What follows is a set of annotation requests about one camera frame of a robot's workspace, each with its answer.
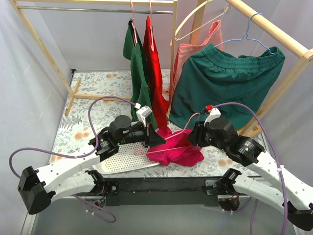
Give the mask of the magenta t shirt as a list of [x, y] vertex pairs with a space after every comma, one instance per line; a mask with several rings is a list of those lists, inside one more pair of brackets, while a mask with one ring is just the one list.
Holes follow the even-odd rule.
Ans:
[[166, 140], [166, 144], [149, 148], [146, 153], [149, 160], [165, 166], [175, 163], [187, 167], [204, 160], [201, 148], [193, 146], [186, 138], [191, 133], [190, 129], [172, 132], [167, 127], [159, 129], [157, 133]]

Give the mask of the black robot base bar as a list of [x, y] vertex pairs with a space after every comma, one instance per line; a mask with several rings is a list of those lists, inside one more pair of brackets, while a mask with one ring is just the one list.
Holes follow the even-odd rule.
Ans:
[[107, 178], [86, 196], [102, 197], [102, 206], [204, 205], [236, 211], [237, 193], [225, 191], [217, 177]]

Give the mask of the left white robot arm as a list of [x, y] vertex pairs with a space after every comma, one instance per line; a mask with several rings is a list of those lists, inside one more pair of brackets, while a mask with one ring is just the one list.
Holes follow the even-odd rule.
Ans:
[[120, 145], [139, 142], [145, 147], [166, 143], [151, 123], [132, 122], [128, 116], [120, 115], [80, 149], [83, 153], [95, 149], [89, 156], [78, 159], [64, 158], [38, 169], [31, 166], [25, 168], [19, 181], [18, 192], [28, 213], [42, 212], [52, 202], [73, 194], [113, 195], [112, 187], [118, 187], [119, 183], [106, 181], [97, 170], [88, 170], [88, 167], [117, 154]]

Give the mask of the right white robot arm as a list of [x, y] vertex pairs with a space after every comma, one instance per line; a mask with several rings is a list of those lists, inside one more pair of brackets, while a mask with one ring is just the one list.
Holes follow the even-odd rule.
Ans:
[[213, 146], [234, 162], [254, 171], [270, 183], [265, 185], [230, 168], [213, 188], [231, 195], [235, 192], [254, 197], [280, 211], [296, 227], [313, 228], [313, 188], [283, 167], [254, 139], [239, 136], [231, 122], [219, 117], [211, 122], [197, 121], [187, 136], [193, 146]]

